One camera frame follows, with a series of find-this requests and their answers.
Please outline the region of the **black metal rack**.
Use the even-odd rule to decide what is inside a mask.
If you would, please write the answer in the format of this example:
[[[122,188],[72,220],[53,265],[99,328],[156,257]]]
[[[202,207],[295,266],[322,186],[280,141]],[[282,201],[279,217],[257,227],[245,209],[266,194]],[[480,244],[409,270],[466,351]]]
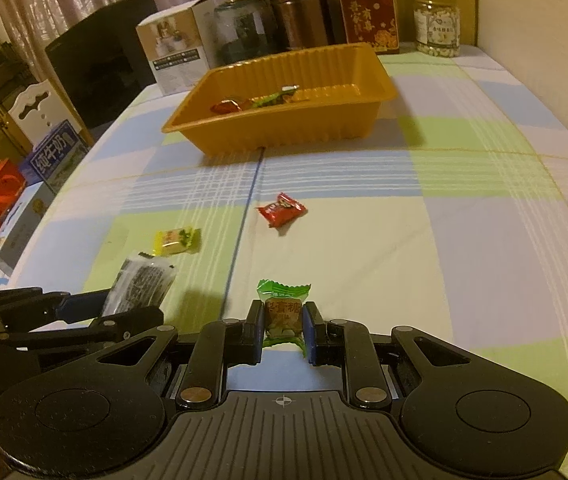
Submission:
[[[13,46],[0,40],[0,130],[22,155],[27,155],[32,150],[32,143],[16,125],[10,115],[10,109],[17,97],[37,82],[29,65],[22,60]]]

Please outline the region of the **light blue box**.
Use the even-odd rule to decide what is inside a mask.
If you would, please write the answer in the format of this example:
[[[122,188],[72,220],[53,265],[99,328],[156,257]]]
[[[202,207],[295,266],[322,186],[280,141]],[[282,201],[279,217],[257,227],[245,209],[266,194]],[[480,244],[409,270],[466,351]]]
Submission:
[[[44,182],[27,186],[0,226],[0,270],[11,275],[30,238],[54,200]]]

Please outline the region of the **clear plastic nut jar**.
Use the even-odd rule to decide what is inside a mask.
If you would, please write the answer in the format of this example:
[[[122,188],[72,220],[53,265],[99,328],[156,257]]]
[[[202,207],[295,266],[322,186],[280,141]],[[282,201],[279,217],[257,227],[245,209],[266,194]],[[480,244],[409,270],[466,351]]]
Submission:
[[[457,0],[414,0],[415,47],[440,58],[455,58],[460,50]]]

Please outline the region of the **green candy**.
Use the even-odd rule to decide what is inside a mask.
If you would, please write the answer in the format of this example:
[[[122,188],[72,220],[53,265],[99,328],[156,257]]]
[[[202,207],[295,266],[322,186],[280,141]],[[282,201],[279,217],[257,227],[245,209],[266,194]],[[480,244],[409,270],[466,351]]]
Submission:
[[[273,280],[260,280],[257,294],[264,306],[263,348],[294,344],[305,354],[303,340],[303,305],[310,284],[285,285]]]

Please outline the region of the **red candy packet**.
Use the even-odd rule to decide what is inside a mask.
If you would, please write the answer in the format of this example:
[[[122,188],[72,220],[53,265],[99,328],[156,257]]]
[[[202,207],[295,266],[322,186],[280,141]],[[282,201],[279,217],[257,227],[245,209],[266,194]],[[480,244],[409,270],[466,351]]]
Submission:
[[[273,203],[260,206],[257,211],[267,220],[270,228],[278,229],[302,217],[308,212],[308,209],[304,204],[299,203],[287,194],[279,193]]]

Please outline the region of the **green glass jar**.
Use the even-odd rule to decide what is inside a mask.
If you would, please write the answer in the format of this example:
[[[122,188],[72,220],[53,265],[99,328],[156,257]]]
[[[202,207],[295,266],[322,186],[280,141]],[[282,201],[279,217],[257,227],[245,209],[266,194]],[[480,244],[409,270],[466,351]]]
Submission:
[[[214,8],[213,14],[223,65],[273,52],[272,20],[265,0],[225,0]]]

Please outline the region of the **yellow candy packet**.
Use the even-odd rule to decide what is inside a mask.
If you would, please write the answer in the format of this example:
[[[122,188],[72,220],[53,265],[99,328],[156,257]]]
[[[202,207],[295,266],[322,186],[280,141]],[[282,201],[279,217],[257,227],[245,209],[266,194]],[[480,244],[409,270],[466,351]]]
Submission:
[[[167,231],[158,231],[154,238],[154,255],[170,257],[197,252],[200,245],[200,230],[185,226]]]

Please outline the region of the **grey black snack packet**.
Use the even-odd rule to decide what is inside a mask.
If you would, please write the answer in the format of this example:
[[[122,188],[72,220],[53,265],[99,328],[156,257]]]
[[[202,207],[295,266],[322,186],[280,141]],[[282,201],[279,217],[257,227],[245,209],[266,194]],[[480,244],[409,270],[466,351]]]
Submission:
[[[165,257],[148,255],[146,252],[128,257],[109,289],[102,315],[160,307],[176,275],[173,264]]]

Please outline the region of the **black monitor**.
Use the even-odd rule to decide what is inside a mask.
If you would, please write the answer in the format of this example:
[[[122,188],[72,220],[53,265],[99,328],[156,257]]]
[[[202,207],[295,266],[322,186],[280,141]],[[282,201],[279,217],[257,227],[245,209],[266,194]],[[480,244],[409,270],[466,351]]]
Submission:
[[[103,6],[45,47],[57,79],[90,130],[113,122],[155,78],[136,26],[155,0]]]

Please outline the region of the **white wooden chair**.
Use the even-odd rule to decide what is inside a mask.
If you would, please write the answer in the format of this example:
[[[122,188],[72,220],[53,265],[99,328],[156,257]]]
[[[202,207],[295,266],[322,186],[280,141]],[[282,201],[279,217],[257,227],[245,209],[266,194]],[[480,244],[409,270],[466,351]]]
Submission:
[[[32,146],[37,146],[54,127],[62,122],[69,122],[86,144],[89,146],[94,144],[92,136],[84,128],[83,123],[48,80],[30,84],[20,92],[8,114]]]

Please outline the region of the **green meat snack packet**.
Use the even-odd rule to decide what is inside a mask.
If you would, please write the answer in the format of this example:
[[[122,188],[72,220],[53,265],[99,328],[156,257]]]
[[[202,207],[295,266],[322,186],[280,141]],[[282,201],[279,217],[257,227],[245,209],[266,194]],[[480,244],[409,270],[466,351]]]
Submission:
[[[298,90],[299,86],[297,84],[282,86],[278,92],[271,93],[268,96],[263,96],[263,98],[252,99],[250,108],[255,110],[256,108],[289,104]]]

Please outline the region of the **checkered tablecloth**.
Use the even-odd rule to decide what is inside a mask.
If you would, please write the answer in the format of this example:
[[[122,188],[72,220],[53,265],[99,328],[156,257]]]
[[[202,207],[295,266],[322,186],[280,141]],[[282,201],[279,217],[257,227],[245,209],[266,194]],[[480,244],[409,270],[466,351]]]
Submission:
[[[568,130],[477,48],[383,59],[398,97],[364,139],[208,159],[145,89],[66,182],[0,288],[88,292],[158,231],[192,226],[165,319],[241,318],[260,280],[311,285],[327,318],[412,325],[568,399]],[[285,193],[308,212],[278,229]],[[568,456],[562,467],[568,476]]]

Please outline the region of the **red gift box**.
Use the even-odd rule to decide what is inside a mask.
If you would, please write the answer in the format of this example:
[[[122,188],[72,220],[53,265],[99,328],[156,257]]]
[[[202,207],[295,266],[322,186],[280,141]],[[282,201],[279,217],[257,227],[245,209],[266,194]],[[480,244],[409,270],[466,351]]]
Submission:
[[[346,42],[369,44],[377,54],[400,51],[395,0],[338,0]]]

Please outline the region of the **small red orange candy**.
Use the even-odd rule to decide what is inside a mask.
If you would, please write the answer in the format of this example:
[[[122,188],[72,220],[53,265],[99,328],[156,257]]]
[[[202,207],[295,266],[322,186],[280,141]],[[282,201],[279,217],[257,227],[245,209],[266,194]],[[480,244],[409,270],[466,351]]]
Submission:
[[[213,114],[227,115],[227,114],[241,112],[243,109],[241,108],[241,104],[237,103],[235,100],[226,99],[218,103],[214,103],[210,107],[210,110]]]

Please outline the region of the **white product box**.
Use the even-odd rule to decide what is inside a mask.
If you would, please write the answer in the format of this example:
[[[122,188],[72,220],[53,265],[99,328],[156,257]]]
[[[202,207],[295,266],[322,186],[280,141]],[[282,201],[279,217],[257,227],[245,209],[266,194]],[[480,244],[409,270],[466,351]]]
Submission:
[[[219,65],[213,0],[191,0],[150,14],[136,26],[164,96],[193,89]]]

